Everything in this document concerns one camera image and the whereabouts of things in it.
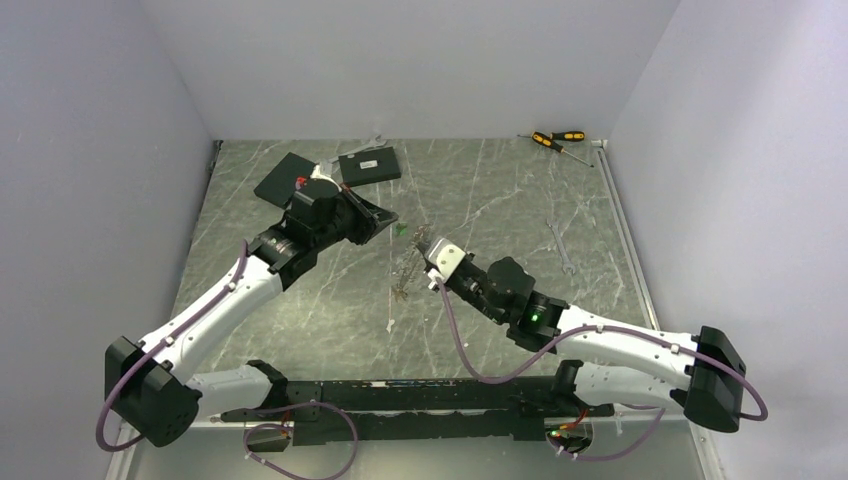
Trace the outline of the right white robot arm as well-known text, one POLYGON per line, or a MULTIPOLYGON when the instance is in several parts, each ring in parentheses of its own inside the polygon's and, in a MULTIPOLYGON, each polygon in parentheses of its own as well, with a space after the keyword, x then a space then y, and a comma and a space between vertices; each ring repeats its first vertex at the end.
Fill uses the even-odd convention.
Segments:
POLYGON ((557 411, 611 404, 680 410, 703 428, 735 433, 742 410, 746 365, 728 336, 703 326, 696 334, 637 327, 604 318, 536 290, 536 280, 513 258, 482 269, 450 240, 420 240, 430 289, 452 296, 532 352, 526 371, 543 355, 558 358, 551 388, 557 411))

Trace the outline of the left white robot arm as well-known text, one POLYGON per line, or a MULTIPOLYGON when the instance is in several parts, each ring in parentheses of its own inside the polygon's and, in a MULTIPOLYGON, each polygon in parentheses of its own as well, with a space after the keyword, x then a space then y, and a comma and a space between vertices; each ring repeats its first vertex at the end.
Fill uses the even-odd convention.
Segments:
POLYGON ((342 241, 365 245, 397 219, 345 184, 303 180, 282 218, 243 241, 236 262, 204 294, 140 340, 120 337, 107 348, 97 445, 107 452, 141 440, 163 447, 195 419, 234 410, 279 417, 288 381, 268 363, 205 374, 200 364, 255 310, 314 268, 321 252, 342 241))

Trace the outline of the large metal keyring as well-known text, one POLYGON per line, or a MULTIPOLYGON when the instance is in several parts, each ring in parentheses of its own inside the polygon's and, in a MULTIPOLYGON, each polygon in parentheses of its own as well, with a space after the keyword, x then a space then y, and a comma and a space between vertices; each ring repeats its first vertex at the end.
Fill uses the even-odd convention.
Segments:
POLYGON ((423 254, 420 252, 419 247, 429 241, 431 227, 432 225, 428 223, 419 225, 412 234, 410 243, 402 257, 397 280, 391 287, 392 298, 396 301, 407 299, 408 293, 406 287, 410 280, 421 270, 421 267, 418 267, 418 262, 423 260, 423 254))

